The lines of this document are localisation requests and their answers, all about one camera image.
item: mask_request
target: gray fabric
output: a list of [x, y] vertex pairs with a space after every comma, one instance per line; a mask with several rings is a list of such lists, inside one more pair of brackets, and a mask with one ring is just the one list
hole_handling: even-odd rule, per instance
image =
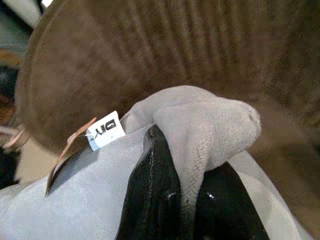
[[[126, 136], [67, 161], [48, 197], [44, 197], [47, 177], [0, 191], [0, 239], [114, 239], [130, 173], [153, 124], [167, 138], [184, 191], [183, 204], [190, 204], [192, 215], [204, 171], [243, 151], [260, 132], [258, 114], [247, 104], [190, 86], [166, 89], [138, 102], [121, 123]], [[251, 175], [263, 174], [259, 171]], [[275, 189], [272, 184], [267, 187]], [[267, 212], [260, 214], [263, 223], [273, 220]]]

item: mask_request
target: gray plush fabric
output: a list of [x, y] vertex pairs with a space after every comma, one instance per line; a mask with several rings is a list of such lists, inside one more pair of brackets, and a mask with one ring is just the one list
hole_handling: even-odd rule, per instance
[[[60, 167], [48, 197], [45, 197], [47, 177], [0, 191], [0, 239], [113, 240], [129, 176], [142, 154], [145, 132], [153, 124], [159, 126], [168, 141], [181, 181], [183, 221], [189, 218], [193, 223], [204, 172], [231, 157], [234, 162], [239, 161], [237, 156], [242, 160], [235, 169], [244, 173], [241, 178], [252, 199], [279, 197], [253, 159], [247, 153], [237, 154], [260, 133], [258, 114], [243, 102], [216, 97], [197, 87], [174, 87], [138, 102], [121, 123], [126, 136], [95, 152], [86, 149], [68, 160]], [[267, 180], [257, 180], [261, 176]], [[256, 189], [256, 182], [266, 187]], [[274, 236], [271, 239], [284, 239], [279, 237], [283, 231], [294, 236], [291, 240], [301, 239], [283, 200], [280, 205], [284, 206], [280, 218], [275, 214], [278, 211], [271, 214], [272, 204], [267, 205], [271, 208], [257, 210], [268, 234]], [[281, 229], [273, 229], [274, 221]]]

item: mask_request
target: fabric tag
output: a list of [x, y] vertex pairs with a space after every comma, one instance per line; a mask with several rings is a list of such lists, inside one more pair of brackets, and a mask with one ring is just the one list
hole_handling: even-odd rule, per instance
[[117, 111], [96, 121], [86, 130], [86, 137], [93, 151], [125, 135]]

